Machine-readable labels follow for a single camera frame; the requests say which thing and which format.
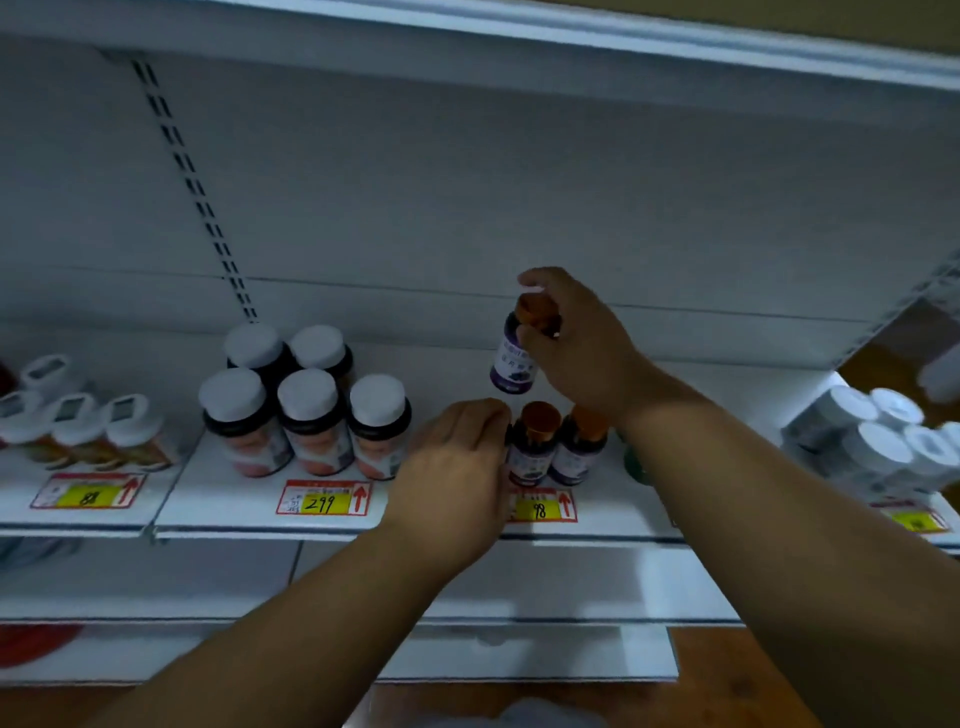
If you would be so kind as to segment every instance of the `white label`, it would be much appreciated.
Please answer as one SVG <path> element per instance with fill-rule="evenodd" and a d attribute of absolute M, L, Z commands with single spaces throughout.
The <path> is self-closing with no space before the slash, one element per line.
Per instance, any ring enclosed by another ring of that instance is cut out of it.
<path fill-rule="evenodd" d="M 545 455 L 528 455 L 511 446 L 507 453 L 507 465 L 510 466 L 512 479 L 520 484 L 536 484 L 550 468 L 553 453 Z"/>
<path fill-rule="evenodd" d="M 520 385 L 533 381 L 537 375 L 537 364 L 533 357 L 504 336 L 500 340 L 500 348 L 496 350 L 496 359 L 493 369 L 504 379 Z"/>

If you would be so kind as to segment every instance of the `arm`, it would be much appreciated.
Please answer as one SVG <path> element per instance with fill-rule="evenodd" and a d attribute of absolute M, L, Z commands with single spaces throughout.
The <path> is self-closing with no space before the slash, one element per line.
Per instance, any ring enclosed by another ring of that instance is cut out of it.
<path fill-rule="evenodd" d="M 86 728 L 334 728 L 444 585 L 507 520 L 510 410 L 449 407 L 390 486 L 379 526 L 126 694 Z"/>
<path fill-rule="evenodd" d="M 639 354 L 562 269 L 520 277 L 560 306 L 521 327 L 550 382 L 625 432 L 733 607 L 828 725 L 955 725 L 960 564 L 847 498 Z"/>

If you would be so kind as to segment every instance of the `supplement bottle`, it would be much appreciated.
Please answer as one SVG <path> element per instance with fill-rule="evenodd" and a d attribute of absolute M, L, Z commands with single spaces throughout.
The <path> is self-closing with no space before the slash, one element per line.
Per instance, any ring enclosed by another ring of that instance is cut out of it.
<path fill-rule="evenodd" d="M 39 392 L 13 392 L 0 400 L 0 437 L 47 470 L 65 468 L 76 461 L 50 434 L 54 414 L 53 405 L 44 405 Z"/>
<path fill-rule="evenodd" d="M 579 404 L 564 418 L 557 434 L 557 451 L 547 474 L 561 485 L 584 482 L 593 461 L 607 444 L 610 422 Z"/>
<path fill-rule="evenodd" d="M 883 481 L 912 461 L 910 446 L 897 432 L 877 423 L 860 423 L 827 447 L 815 464 L 841 490 L 870 500 L 882 497 Z"/>
<path fill-rule="evenodd" d="M 532 401 L 523 407 L 508 434 L 507 467 L 512 482 L 533 487 L 546 477 L 562 422 L 557 408 L 545 401 Z"/>
<path fill-rule="evenodd" d="M 347 395 L 353 386 L 353 352 L 338 328 L 317 325 L 302 328 L 290 340 L 290 351 L 303 369 L 323 369 Z"/>
<path fill-rule="evenodd" d="M 280 334 L 269 324 L 241 324 L 224 339 L 228 367 L 252 369 L 272 398 L 280 382 L 300 368 Z"/>
<path fill-rule="evenodd" d="M 360 472 L 371 480 L 396 477 L 407 454 L 413 410 L 403 383 L 389 375 L 367 375 L 350 389 L 347 422 Z"/>
<path fill-rule="evenodd" d="M 783 429 L 783 436 L 802 448 L 819 450 L 839 433 L 860 423 L 875 422 L 880 412 L 873 400 L 852 387 L 830 387 Z"/>
<path fill-rule="evenodd" d="M 20 370 L 20 384 L 24 389 L 38 392 L 45 403 L 74 392 L 94 393 L 93 382 L 65 353 L 51 353 L 34 359 Z"/>
<path fill-rule="evenodd" d="M 206 428 L 220 438 L 224 454 L 246 477 L 276 473 L 293 458 L 277 418 L 274 399 L 251 369 L 226 369 L 200 385 Z"/>
<path fill-rule="evenodd" d="M 276 394 L 280 424 L 304 470 L 333 475 L 353 462 L 347 404 L 331 375 L 320 369 L 293 372 Z"/>
<path fill-rule="evenodd" d="M 107 427 L 100 405 L 85 392 L 66 395 L 54 402 L 54 440 L 70 450 L 81 463 L 106 472 L 124 463 L 120 451 L 107 439 Z"/>
<path fill-rule="evenodd" d="M 520 346 L 516 330 L 520 324 L 525 324 L 552 337 L 560 331 L 560 322 L 560 309 L 545 293 L 522 294 L 503 327 L 503 339 L 490 369 L 493 386 L 508 395 L 529 392 L 537 375 L 537 365 Z"/>
<path fill-rule="evenodd" d="M 123 458 L 145 473 L 179 461 L 177 447 L 163 431 L 163 415 L 143 395 L 126 395 L 104 406 L 107 439 Z"/>
<path fill-rule="evenodd" d="M 908 425 L 902 435 L 913 451 L 913 461 L 883 482 L 890 495 L 929 500 L 960 477 L 960 454 L 946 437 L 920 425 Z"/>
<path fill-rule="evenodd" d="M 880 416 L 876 421 L 881 425 L 900 432 L 907 425 L 924 423 L 924 411 L 916 402 L 900 392 L 878 387 L 870 391 L 870 399 L 879 410 Z"/>

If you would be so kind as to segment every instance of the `shelf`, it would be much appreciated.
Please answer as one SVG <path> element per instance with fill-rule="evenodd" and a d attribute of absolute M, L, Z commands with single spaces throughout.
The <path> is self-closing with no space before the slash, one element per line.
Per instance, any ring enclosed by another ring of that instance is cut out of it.
<path fill-rule="evenodd" d="M 341 548 L 303 545 L 294 578 Z M 535 548 L 501 542 L 455 578 L 420 624 L 740 624 L 686 546 Z"/>
<path fill-rule="evenodd" d="M 547 400 L 563 412 L 570 403 L 539 377 L 522 396 L 504 395 L 490 384 L 492 352 L 358 344 L 358 374 L 398 376 L 413 405 L 414 424 L 426 422 L 456 400 L 500 397 L 514 415 L 527 401 Z M 665 368 L 713 397 L 764 436 L 776 440 L 780 427 L 839 379 L 809 370 L 709 364 L 667 363 Z M 683 542 L 653 488 L 633 481 L 623 469 L 624 446 L 612 435 L 587 482 L 568 493 L 576 522 L 510 523 L 506 540 L 546 545 L 633 546 Z M 160 510 L 154 526 L 162 538 L 261 538 L 348 541 L 379 523 L 389 483 L 373 485 L 366 517 L 278 515 L 288 480 L 308 478 L 296 463 L 274 475 L 249 479 L 238 475 L 205 435 Z M 363 480 L 354 468 L 334 480 Z M 549 481 L 545 487 L 555 487 Z"/>
<path fill-rule="evenodd" d="M 233 621 L 289 583 L 294 542 L 86 539 L 5 572 L 0 622 Z"/>
<path fill-rule="evenodd" d="M 51 473 L 31 462 L 19 449 L 4 449 L 0 451 L 0 536 L 135 538 L 153 522 L 181 470 L 182 465 L 177 465 L 147 474 L 129 507 L 32 508 L 38 492 L 52 477 L 62 479 L 63 473 L 103 473 L 93 473 L 89 466 L 82 465 Z"/>
<path fill-rule="evenodd" d="M 46 657 L 0 668 L 0 685 L 143 682 L 214 631 L 186 625 L 87 626 Z M 676 680 L 678 674 L 665 627 L 419 627 L 378 681 L 625 682 Z"/>

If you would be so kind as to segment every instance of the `red object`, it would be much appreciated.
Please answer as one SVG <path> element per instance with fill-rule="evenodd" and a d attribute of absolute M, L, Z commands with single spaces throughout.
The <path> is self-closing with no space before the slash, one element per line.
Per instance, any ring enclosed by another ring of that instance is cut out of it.
<path fill-rule="evenodd" d="M 39 660 L 72 642 L 83 628 L 82 624 L 0 625 L 0 667 Z"/>

